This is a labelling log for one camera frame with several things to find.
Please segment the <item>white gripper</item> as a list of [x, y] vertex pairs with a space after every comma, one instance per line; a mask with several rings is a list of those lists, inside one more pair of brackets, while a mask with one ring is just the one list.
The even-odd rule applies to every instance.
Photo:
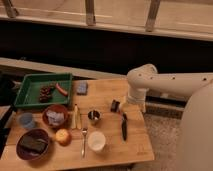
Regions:
[[144, 99], [137, 99], [133, 98], [131, 96], [123, 96], [120, 99], [120, 102], [117, 100], [113, 100], [111, 104], [110, 111], [111, 112], [124, 112], [125, 108], [129, 105], [138, 105], [142, 112], [146, 111], [146, 106], [145, 106], [145, 100]]

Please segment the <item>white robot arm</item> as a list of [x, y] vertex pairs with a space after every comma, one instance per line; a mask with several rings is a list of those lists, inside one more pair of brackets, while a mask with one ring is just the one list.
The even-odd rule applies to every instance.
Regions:
[[149, 89], [188, 99], [177, 145], [175, 171], [213, 171], [213, 72], [161, 74], [153, 64], [132, 69], [124, 103], [145, 109]]

